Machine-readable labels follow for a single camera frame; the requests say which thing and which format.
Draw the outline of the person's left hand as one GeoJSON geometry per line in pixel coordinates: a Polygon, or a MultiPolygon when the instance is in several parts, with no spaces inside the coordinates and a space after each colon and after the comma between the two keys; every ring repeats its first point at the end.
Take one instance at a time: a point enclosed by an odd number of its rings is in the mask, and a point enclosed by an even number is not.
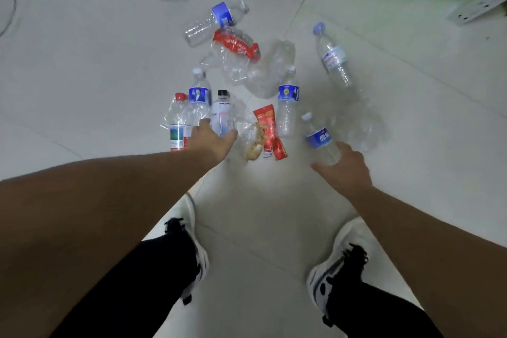
{"type": "Polygon", "coordinates": [[[227,157],[230,150],[221,149],[221,137],[211,129],[210,121],[210,119],[201,119],[199,125],[193,127],[192,135],[187,142],[187,149],[198,152],[213,168],[227,157]]]}

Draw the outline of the black-capped clear plastic bottle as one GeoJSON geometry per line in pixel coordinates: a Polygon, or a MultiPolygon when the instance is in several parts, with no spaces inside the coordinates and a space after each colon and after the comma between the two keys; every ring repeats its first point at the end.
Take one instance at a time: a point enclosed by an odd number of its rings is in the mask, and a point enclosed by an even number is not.
{"type": "Polygon", "coordinates": [[[235,106],[228,90],[219,90],[217,99],[212,103],[211,129],[220,137],[236,130],[235,106]]]}

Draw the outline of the white-capped bottle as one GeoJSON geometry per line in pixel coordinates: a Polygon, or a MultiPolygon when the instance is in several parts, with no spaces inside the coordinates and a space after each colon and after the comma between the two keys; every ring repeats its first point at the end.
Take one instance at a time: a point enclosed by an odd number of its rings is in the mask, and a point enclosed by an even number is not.
{"type": "Polygon", "coordinates": [[[212,117],[212,86],[201,68],[193,69],[193,77],[188,91],[190,120],[192,126],[198,126],[201,119],[212,117]]]}
{"type": "Polygon", "coordinates": [[[340,160],[340,151],[323,121],[311,112],[301,116],[305,140],[315,161],[334,165],[340,160]]]}

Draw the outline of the person's left forearm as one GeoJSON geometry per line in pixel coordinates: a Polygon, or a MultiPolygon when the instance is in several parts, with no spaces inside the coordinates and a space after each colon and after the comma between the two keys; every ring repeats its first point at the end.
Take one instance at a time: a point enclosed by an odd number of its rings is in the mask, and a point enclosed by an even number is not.
{"type": "Polygon", "coordinates": [[[72,162],[0,181],[0,338],[46,338],[218,164],[206,149],[72,162]]]}

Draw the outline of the person's right forearm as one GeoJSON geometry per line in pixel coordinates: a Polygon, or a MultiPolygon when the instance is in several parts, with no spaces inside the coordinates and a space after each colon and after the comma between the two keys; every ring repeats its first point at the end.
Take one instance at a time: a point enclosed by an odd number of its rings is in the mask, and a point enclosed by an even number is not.
{"type": "Polygon", "coordinates": [[[507,248],[373,186],[343,193],[445,338],[507,338],[507,248]]]}

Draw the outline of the clear plastic bag with food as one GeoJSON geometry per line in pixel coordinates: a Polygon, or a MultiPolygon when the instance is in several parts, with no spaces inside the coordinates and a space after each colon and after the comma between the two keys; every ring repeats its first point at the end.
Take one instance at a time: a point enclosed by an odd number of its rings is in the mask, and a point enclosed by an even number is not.
{"type": "Polygon", "coordinates": [[[263,125],[257,121],[241,120],[236,123],[236,129],[242,158],[246,162],[257,160],[264,152],[265,133],[263,125]]]}

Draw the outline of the red snack wrapper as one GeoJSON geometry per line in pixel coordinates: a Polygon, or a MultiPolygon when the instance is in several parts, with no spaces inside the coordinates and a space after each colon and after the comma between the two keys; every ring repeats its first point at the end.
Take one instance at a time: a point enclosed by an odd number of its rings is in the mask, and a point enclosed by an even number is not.
{"type": "Polygon", "coordinates": [[[269,104],[254,110],[253,114],[264,134],[263,157],[268,158],[274,155],[276,161],[287,158],[288,154],[277,133],[274,106],[269,104]]]}

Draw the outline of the red-capped bottle, green red label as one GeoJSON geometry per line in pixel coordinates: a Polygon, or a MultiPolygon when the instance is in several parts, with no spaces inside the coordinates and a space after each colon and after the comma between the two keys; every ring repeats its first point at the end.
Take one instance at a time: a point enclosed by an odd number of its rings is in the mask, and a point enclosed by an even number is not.
{"type": "Polygon", "coordinates": [[[177,92],[174,95],[160,125],[169,132],[171,152],[187,148],[187,140],[192,135],[192,118],[189,100],[185,93],[177,92]]]}

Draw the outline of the white-capped bottle, blue portrait label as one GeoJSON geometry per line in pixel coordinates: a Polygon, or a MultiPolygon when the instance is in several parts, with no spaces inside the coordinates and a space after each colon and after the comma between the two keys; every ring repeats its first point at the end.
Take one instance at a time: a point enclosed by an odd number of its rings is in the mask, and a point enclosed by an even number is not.
{"type": "Polygon", "coordinates": [[[201,119],[212,117],[212,86],[201,68],[193,69],[193,77],[188,91],[190,120],[192,126],[198,126],[201,119]]]}

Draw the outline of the crushed clear label-free bottle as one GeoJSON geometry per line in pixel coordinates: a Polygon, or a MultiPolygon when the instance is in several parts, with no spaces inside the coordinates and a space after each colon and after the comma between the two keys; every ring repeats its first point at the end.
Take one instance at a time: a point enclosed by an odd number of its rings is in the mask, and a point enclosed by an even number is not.
{"type": "Polygon", "coordinates": [[[273,98],[295,63],[295,43],[286,39],[262,42],[261,57],[247,70],[245,88],[257,98],[273,98]]]}

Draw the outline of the person's white black shoe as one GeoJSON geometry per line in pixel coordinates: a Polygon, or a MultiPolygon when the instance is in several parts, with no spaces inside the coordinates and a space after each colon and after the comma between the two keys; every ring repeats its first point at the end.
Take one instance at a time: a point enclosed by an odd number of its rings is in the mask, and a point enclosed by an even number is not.
{"type": "Polygon", "coordinates": [[[187,286],[181,295],[183,305],[188,305],[192,302],[192,292],[195,287],[203,281],[209,269],[209,259],[207,251],[199,243],[196,234],[196,213],[195,213],[195,202],[192,195],[186,192],[183,197],[169,210],[168,220],[164,223],[164,232],[168,234],[170,231],[175,230],[176,223],[179,223],[179,227],[184,229],[192,239],[195,251],[196,251],[196,262],[197,262],[197,274],[195,279],[187,286]]]}
{"type": "Polygon", "coordinates": [[[327,326],[333,326],[326,306],[332,290],[337,288],[334,277],[342,269],[352,269],[353,274],[361,276],[370,259],[369,251],[373,241],[373,235],[364,220],[356,217],[339,230],[327,260],[309,272],[307,290],[313,304],[323,313],[322,321],[327,326]]]}

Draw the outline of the person's left white black shoe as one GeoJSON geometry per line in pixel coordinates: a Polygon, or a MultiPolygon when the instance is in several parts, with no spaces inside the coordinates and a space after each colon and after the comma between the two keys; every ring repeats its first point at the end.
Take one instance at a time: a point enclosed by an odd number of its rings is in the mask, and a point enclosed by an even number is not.
{"type": "Polygon", "coordinates": [[[170,231],[175,230],[176,223],[179,223],[179,227],[184,229],[192,239],[195,251],[196,251],[196,262],[197,262],[197,274],[195,279],[187,286],[181,295],[183,305],[188,305],[192,302],[192,292],[195,287],[203,281],[209,269],[209,259],[207,251],[199,243],[196,234],[196,213],[195,213],[195,202],[192,195],[186,192],[183,197],[169,210],[168,220],[164,223],[164,232],[168,234],[170,231]]]}

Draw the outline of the blue-capped bottle with white label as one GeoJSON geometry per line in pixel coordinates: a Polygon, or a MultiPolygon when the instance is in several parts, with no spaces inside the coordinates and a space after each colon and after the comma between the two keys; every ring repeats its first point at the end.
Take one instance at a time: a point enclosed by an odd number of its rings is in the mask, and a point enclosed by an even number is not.
{"type": "Polygon", "coordinates": [[[313,34],[316,40],[316,53],[330,80],[341,89],[351,87],[353,82],[344,49],[327,33],[326,25],[322,21],[314,26],[313,34]]]}

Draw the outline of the person's black trouser leg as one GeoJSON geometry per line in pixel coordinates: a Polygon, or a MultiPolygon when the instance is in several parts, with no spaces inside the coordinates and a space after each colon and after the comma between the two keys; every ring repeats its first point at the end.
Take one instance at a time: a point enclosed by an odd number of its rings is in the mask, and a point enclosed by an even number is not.
{"type": "Polygon", "coordinates": [[[196,257],[189,233],[174,221],[116,264],[50,338],[153,338],[198,276],[196,257]]]}
{"type": "Polygon", "coordinates": [[[340,270],[326,277],[330,290],[322,318],[347,338],[444,338],[415,304],[340,270]]]}

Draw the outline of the person's left black trouser leg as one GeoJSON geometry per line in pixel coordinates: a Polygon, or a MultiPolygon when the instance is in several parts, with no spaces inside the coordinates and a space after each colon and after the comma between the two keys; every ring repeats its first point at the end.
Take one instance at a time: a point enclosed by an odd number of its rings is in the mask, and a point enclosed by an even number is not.
{"type": "Polygon", "coordinates": [[[174,221],[116,264],[50,338],[153,338],[198,276],[196,257],[189,233],[174,221]]]}

